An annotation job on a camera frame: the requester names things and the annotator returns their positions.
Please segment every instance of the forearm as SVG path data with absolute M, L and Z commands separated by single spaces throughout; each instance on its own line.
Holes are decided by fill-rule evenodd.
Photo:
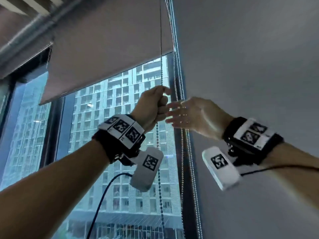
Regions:
M 2 238 L 50 238 L 108 165 L 103 147 L 92 140 L 3 190 Z
M 288 143 L 283 143 L 276 146 L 269 153 L 262 166 L 269 167 L 284 164 L 299 164 L 319 168 L 319 159 Z M 292 187 L 301 197 L 319 209 L 319 173 L 291 168 L 276 169 L 273 170 L 273 173 L 286 182 L 288 186 Z

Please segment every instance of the beige blind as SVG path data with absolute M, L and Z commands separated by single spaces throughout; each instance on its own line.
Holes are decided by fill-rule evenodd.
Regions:
M 105 0 L 58 27 L 41 104 L 160 56 L 159 0 Z M 173 50 L 162 0 L 162 52 Z

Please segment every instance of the qr code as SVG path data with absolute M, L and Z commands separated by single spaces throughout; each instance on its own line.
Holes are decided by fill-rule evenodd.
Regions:
M 113 125 L 113 128 L 117 130 L 118 132 L 123 133 L 125 132 L 126 129 L 129 128 L 129 126 L 130 125 L 128 123 L 120 119 Z
M 154 158 L 153 156 L 151 155 L 147 155 L 144 163 L 143 163 L 143 166 L 154 171 L 155 168 L 156 168 L 156 165 L 158 163 L 158 159 L 157 158 Z
M 249 127 L 250 130 L 253 130 L 255 132 L 259 132 L 260 134 L 263 134 L 266 130 L 267 130 L 267 127 L 266 126 L 263 126 L 257 122 L 254 122 L 253 125 L 251 125 Z
M 228 164 L 228 162 L 225 160 L 224 156 L 222 156 L 221 154 L 218 154 L 218 155 L 212 157 L 211 161 L 213 162 L 216 169 L 220 169 L 222 167 L 225 167 Z
M 107 119 L 104 123 L 112 124 L 112 123 L 115 122 L 117 119 L 118 119 L 118 117 L 111 117 L 111 118 Z
M 257 140 L 260 138 L 260 135 L 251 132 L 251 131 L 246 131 L 242 136 L 241 136 L 241 140 L 250 143 L 251 145 L 254 145 Z
M 125 136 L 132 142 L 135 143 L 138 138 L 140 137 L 140 133 L 134 128 L 131 127 L 128 132 L 125 134 Z

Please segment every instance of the wire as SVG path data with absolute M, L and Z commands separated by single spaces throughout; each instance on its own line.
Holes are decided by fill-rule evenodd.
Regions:
M 121 173 L 121 174 L 118 174 L 118 175 L 114 176 L 114 178 L 109 182 L 109 184 L 107 185 L 107 187 L 106 187 L 106 189 L 105 189 L 105 191 L 104 191 L 104 193 L 103 193 L 103 195 L 102 195 L 102 198 L 101 198 L 101 201 L 100 201 L 100 203 L 99 203 L 99 206 L 98 206 L 98 208 L 96 209 L 96 213 L 95 213 L 95 215 L 94 215 L 94 218 L 93 218 L 93 221 L 92 221 L 90 230 L 89 230 L 89 232 L 87 233 L 86 239 L 89 239 L 89 238 L 90 238 L 90 235 L 91 235 L 92 230 L 93 230 L 94 223 L 95 223 L 95 221 L 96 221 L 96 217 L 98 216 L 98 213 L 99 213 L 101 204 L 102 204 L 102 202 L 103 202 L 103 199 L 104 199 L 104 196 L 105 196 L 107 190 L 109 189 L 111 183 L 112 183 L 117 177 L 119 177 L 119 176 L 121 176 L 121 175 L 126 175 L 126 176 L 129 176 L 129 177 L 132 177 L 132 175 L 129 174 L 129 173 Z
M 259 172 L 263 172 L 263 171 L 267 171 L 267 170 L 271 170 L 271 169 L 283 169 L 283 168 L 306 169 L 306 170 L 312 170 L 312 171 L 319 172 L 319 168 L 312 167 L 312 166 L 298 165 L 298 164 L 286 164 L 286 165 L 271 166 L 271 167 L 265 168 L 265 169 L 259 169 L 259 170 L 254 170 L 254 171 L 250 171 L 247 173 L 242 173 L 241 176 L 259 173 Z

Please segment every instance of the pipe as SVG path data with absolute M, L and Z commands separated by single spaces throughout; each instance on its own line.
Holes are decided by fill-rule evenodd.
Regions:
M 7 44 L 0 49 L 0 67 L 8 62 L 37 37 L 56 24 L 62 17 L 72 11 L 83 0 L 67 0 L 51 15 L 37 15 L 30 23 L 22 28 Z

